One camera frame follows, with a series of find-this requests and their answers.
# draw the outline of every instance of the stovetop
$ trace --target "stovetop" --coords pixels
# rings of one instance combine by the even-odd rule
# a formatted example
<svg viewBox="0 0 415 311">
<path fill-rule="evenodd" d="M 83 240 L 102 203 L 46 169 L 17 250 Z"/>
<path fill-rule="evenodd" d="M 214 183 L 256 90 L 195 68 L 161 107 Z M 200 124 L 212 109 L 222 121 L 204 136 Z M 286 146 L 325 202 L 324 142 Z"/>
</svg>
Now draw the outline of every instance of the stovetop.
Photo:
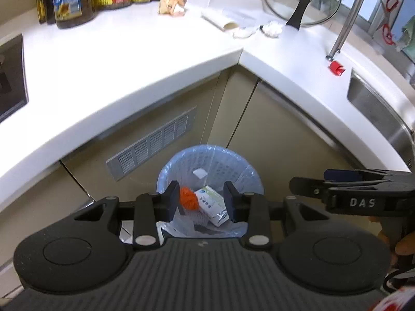
<svg viewBox="0 0 415 311">
<path fill-rule="evenodd" d="M 0 123 L 28 103 L 23 35 L 0 45 Z"/>
</svg>

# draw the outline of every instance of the cable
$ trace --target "cable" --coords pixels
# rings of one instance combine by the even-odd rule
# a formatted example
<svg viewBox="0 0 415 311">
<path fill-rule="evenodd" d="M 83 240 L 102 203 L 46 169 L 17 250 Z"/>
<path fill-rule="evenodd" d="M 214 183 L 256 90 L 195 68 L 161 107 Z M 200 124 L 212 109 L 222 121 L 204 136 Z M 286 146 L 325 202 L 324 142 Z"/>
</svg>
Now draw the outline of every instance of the cable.
<svg viewBox="0 0 415 311">
<path fill-rule="evenodd" d="M 268 0 L 264 0 L 264 2 L 265 2 L 265 4 L 266 4 L 266 6 L 275 14 L 275 15 L 277 15 L 279 18 L 281 18 L 281 19 L 283 19 L 283 20 L 285 20 L 285 21 L 288 21 L 289 20 L 289 18 L 286 18 L 286 17 L 284 17 L 284 16 L 282 16 L 281 14 L 279 14 L 272 6 L 271 6 L 271 4 L 269 3 L 269 1 Z M 329 21 L 336 13 L 337 13 L 337 11 L 339 10 L 339 8 L 340 8 L 340 5 L 342 4 L 342 0 L 339 0 L 339 4 L 337 5 L 337 8 L 336 8 L 336 10 L 331 14 L 331 15 L 329 15 L 329 16 L 327 16 L 326 18 L 323 18 L 323 20 L 320 20 L 320 21 L 315 21 L 315 22 L 308 22 L 308 23 L 301 23 L 300 24 L 300 26 L 301 27 L 310 27 L 310 26 L 316 26 L 317 24 L 322 24 L 322 23 L 325 23 L 325 22 L 327 22 L 327 21 Z"/>
<path fill-rule="evenodd" d="M 396 270 L 396 271 L 394 271 L 394 272 L 391 272 L 389 275 L 387 275 L 386 277 L 385 277 L 385 279 L 384 279 L 384 281 L 383 281 L 383 284 L 382 284 L 382 287 L 383 287 L 383 289 L 386 291 L 386 292 L 389 292 L 390 294 L 391 293 L 394 293 L 396 290 L 398 290 L 397 288 L 395 288 L 395 289 L 392 289 L 392 288 L 390 288 L 389 286 L 388 286 L 388 282 L 391 280 L 391 279 L 393 279 L 394 277 L 396 277 L 396 276 L 398 276 L 398 275 L 400 275 L 400 274 L 404 274 L 405 272 L 407 272 L 407 271 L 409 271 L 409 270 L 412 270 L 412 269 L 415 269 L 415 264 L 414 265 L 412 265 L 411 267 L 409 267 L 409 268 L 407 268 L 407 269 L 405 269 L 405 270 Z"/>
</svg>

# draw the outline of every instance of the white paper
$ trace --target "white paper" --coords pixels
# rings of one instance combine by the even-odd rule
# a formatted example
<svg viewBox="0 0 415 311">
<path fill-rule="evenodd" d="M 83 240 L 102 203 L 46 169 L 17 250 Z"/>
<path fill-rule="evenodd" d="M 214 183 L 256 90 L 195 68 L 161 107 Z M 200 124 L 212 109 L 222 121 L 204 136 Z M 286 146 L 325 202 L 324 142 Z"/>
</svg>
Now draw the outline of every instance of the white paper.
<svg viewBox="0 0 415 311">
<path fill-rule="evenodd" d="M 220 11 L 214 9 L 205 9 L 202 11 L 202 16 L 209 22 L 213 23 L 222 31 L 238 28 L 238 24 L 231 18 L 223 15 Z"/>
<path fill-rule="evenodd" d="M 194 170 L 193 174 L 196 175 L 200 180 L 202 180 L 208 173 L 203 168 L 199 168 Z"/>
<path fill-rule="evenodd" d="M 198 197 L 200 209 L 209 216 L 210 222 L 215 226 L 219 227 L 229 220 L 222 195 L 209 186 L 196 191 L 195 194 Z"/>
</svg>

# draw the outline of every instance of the cabinet vent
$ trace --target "cabinet vent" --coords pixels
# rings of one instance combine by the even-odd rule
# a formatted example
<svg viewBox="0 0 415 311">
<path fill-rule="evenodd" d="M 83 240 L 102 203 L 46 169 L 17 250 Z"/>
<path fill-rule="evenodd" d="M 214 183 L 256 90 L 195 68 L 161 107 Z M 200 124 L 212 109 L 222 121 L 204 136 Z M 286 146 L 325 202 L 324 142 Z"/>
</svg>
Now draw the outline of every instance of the cabinet vent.
<svg viewBox="0 0 415 311">
<path fill-rule="evenodd" d="M 137 158 L 137 164 L 141 164 L 149 157 L 149 150 L 147 147 L 147 140 L 144 140 L 134 146 L 135 156 Z"/>
<path fill-rule="evenodd" d="M 121 154 L 118 157 L 118 162 L 120 163 L 121 169 L 124 173 L 128 173 L 135 166 L 131 151 L 125 151 L 123 154 Z"/>
<path fill-rule="evenodd" d="M 190 131 L 196 116 L 196 107 L 159 127 L 107 160 L 109 172 L 118 181 L 146 162 L 157 152 Z"/>
</svg>

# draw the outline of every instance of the kitchen cabinet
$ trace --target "kitchen cabinet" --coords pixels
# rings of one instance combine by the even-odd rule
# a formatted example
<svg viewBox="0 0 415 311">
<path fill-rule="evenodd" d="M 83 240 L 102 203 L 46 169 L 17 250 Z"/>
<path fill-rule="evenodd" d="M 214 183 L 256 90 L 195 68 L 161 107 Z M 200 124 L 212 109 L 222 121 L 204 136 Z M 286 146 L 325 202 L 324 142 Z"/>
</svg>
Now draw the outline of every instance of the kitchen cabinet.
<svg viewBox="0 0 415 311">
<path fill-rule="evenodd" d="M 90 201 L 65 169 L 57 167 L 0 213 L 0 298 L 20 286 L 12 264 L 20 241 Z"/>
<path fill-rule="evenodd" d="M 259 78 L 237 65 L 230 73 L 223 93 L 209 144 L 226 147 L 238 125 Z"/>
<path fill-rule="evenodd" d="M 356 162 L 306 114 L 263 82 L 256 86 L 229 149 L 254 166 L 267 199 L 273 201 L 290 195 L 288 184 L 294 176 L 321 179 L 328 168 L 352 169 L 350 164 Z M 303 199 L 322 207 L 315 199 Z M 341 217 L 379 232 L 379 225 L 366 217 Z"/>
<path fill-rule="evenodd" d="M 115 195 L 132 201 L 154 192 L 161 169 L 177 152 L 207 143 L 227 79 L 227 71 L 216 74 L 138 113 L 68 155 L 64 164 L 95 200 Z"/>
</svg>

